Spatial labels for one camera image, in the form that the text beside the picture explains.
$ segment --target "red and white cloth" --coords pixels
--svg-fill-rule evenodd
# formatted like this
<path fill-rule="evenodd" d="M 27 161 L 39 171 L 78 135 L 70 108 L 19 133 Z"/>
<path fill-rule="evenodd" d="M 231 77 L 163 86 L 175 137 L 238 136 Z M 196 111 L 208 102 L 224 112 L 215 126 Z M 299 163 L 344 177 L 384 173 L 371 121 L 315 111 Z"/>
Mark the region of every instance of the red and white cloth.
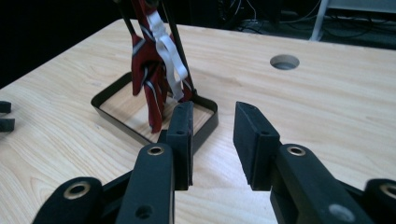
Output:
<path fill-rule="evenodd" d="M 168 91 L 179 102 L 189 101 L 192 97 L 191 79 L 177 53 L 172 36 L 166 33 L 157 8 L 149 7 L 145 0 L 132 0 L 132 4 L 143 33 L 143 38 L 132 35 L 133 95 L 144 88 L 148 103 L 148 123 L 151 132 L 157 133 L 162 128 Z"/>

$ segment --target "wooden table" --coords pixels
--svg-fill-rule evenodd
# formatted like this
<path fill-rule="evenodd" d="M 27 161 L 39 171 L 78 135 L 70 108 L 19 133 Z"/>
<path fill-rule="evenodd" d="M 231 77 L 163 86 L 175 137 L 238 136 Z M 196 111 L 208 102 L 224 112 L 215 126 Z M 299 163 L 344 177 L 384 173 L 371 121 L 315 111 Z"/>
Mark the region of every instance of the wooden table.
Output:
<path fill-rule="evenodd" d="M 396 51 L 178 28 L 195 87 L 219 105 L 219 127 L 194 156 L 194 185 L 176 193 L 176 223 L 276 222 L 269 193 L 250 190 L 233 147 L 236 101 L 257 106 L 282 143 L 310 148 L 349 185 L 396 179 Z M 279 54 L 300 65 L 275 69 Z M 133 169 L 142 146 L 90 104 L 130 61 L 117 21 L 0 90 L 13 106 L 2 117 L 16 119 L 0 135 L 0 223 L 31 222 L 66 180 L 105 184 Z"/>

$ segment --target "white fabric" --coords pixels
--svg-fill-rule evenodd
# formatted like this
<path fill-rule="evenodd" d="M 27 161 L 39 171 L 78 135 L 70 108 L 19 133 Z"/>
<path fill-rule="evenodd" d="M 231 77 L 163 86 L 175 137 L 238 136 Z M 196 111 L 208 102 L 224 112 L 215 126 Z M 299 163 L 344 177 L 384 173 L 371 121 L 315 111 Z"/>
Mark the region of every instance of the white fabric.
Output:
<path fill-rule="evenodd" d="M 148 24 L 151 32 L 154 35 L 156 44 L 155 47 L 158 54 L 163 58 L 166 66 L 166 78 L 173 93 L 173 98 L 180 100 L 183 98 L 183 91 L 181 89 L 181 82 L 188 75 L 187 69 L 178 55 L 175 43 L 172 41 L 169 34 L 166 33 L 165 26 L 161 20 L 158 11 L 148 15 Z M 179 79 L 176 80 L 174 70 L 177 70 Z"/>

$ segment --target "table hole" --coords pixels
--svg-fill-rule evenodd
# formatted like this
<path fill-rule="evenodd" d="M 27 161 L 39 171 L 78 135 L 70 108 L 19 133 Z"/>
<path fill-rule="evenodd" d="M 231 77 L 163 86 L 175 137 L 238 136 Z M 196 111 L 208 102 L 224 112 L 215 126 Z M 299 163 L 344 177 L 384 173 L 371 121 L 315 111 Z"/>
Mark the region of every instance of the table hole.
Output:
<path fill-rule="evenodd" d="M 298 58 L 289 54 L 280 54 L 273 57 L 270 64 L 279 70 L 290 70 L 298 67 L 300 61 Z"/>

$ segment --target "black tray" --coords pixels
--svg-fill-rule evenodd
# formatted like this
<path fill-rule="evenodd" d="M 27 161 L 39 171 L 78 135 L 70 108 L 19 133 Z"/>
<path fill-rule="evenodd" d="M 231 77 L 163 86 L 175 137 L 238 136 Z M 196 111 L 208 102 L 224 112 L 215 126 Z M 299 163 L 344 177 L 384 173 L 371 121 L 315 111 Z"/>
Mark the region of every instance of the black tray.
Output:
<path fill-rule="evenodd" d="M 123 123 L 119 119 L 117 119 L 114 115 L 110 114 L 108 111 L 105 111 L 101 108 L 101 105 L 106 102 L 109 98 L 111 98 L 118 91 L 123 89 L 125 86 L 130 85 L 132 89 L 132 76 L 131 73 L 127 73 L 120 77 L 118 80 L 113 82 L 110 86 L 105 88 L 103 91 L 99 92 L 95 95 L 91 104 L 96 109 L 101 117 L 108 120 L 110 123 L 124 131 L 125 133 L 132 136 L 132 138 L 136 139 L 142 145 L 147 145 L 149 143 L 153 143 L 154 141 L 149 140 L 149 136 L 146 134 L 142 134 L 134 128 L 131 128 L 127 124 Z M 205 123 L 198 129 L 194 130 L 194 136 L 192 138 L 192 152 L 195 153 L 201 144 L 206 140 L 206 138 L 215 130 L 215 128 L 219 124 L 219 115 L 218 115 L 218 105 L 204 97 L 199 96 L 196 91 L 193 93 L 191 100 L 194 102 L 194 107 L 199 105 L 213 114 L 205 121 Z"/>

